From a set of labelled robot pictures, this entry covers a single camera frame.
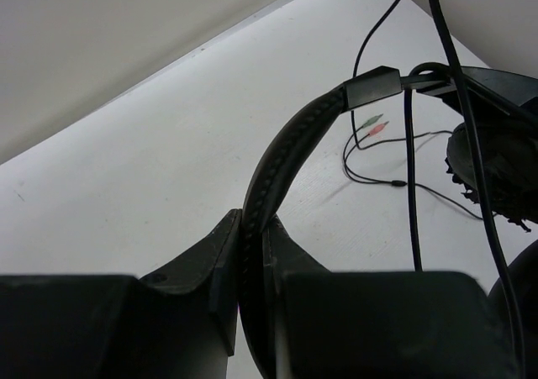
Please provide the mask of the black headphones with cable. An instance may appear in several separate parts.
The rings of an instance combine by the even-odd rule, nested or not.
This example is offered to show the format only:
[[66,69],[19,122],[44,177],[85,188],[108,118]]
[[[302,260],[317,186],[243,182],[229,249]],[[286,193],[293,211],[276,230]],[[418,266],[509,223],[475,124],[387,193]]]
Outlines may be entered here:
[[343,113],[402,95],[407,151],[409,232],[414,267],[422,266],[416,204],[412,98],[439,98],[463,117],[450,134],[446,164],[464,196],[477,205],[498,280],[485,292],[503,321],[520,374],[537,375],[537,246],[506,261],[494,218],[527,229],[537,220],[537,81],[507,71],[462,66],[440,0],[430,10],[447,62],[423,63],[407,76],[380,66],[314,99],[282,128],[266,149],[243,205],[239,242],[239,309],[251,355],[261,375],[269,356],[270,325],[264,284],[261,237],[304,162]]

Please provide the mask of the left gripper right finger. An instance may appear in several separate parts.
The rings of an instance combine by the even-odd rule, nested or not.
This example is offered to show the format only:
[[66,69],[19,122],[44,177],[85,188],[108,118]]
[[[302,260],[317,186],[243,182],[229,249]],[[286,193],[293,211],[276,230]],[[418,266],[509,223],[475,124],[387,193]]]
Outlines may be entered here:
[[261,237],[270,348],[294,378],[516,378],[507,329],[458,271],[329,271],[278,219]]

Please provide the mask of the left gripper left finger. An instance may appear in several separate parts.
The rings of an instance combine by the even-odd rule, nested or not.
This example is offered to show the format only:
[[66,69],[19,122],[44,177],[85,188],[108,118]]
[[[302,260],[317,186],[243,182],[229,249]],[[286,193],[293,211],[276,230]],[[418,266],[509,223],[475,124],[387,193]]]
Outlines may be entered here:
[[223,378],[235,351],[241,212],[157,270],[4,275],[4,378]]

